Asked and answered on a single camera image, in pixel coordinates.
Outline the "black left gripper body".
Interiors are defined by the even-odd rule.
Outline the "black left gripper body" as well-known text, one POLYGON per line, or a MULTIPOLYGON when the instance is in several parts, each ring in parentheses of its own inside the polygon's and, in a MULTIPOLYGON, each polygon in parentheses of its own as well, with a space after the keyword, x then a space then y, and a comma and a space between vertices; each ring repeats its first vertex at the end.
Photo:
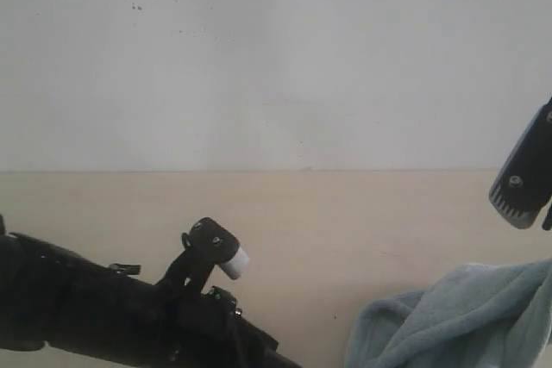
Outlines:
POLYGON ((237 299, 213 287, 180 298, 172 307, 175 348, 171 367, 297 367, 279 342, 246 320, 237 299))

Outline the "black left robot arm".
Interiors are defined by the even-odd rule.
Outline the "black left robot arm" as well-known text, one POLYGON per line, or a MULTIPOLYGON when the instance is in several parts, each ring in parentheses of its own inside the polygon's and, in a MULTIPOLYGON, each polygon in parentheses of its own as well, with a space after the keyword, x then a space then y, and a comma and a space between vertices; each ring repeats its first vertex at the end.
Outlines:
POLYGON ((247 321, 215 268, 239 278, 240 241, 205 217, 155 284, 139 265, 98 265, 21 233, 1 234, 1 346, 50 346, 131 367, 289 367, 270 334, 247 321))

